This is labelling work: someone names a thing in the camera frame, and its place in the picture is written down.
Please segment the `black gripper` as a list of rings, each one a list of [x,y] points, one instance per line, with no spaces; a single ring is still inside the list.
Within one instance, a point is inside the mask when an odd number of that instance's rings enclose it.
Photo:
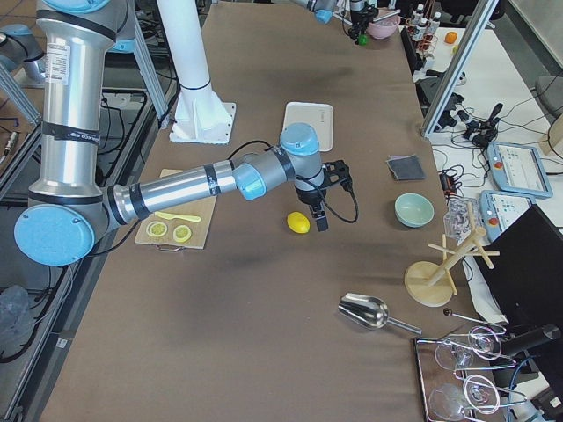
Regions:
[[[377,16],[377,7],[368,1],[351,0],[350,18],[352,25],[347,30],[351,39],[360,39],[366,34],[369,23]]]
[[[326,187],[323,184],[317,186],[302,176],[296,176],[295,187],[298,199],[309,207],[317,230],[319,232],[328,230],[328,221],[323,206]]]

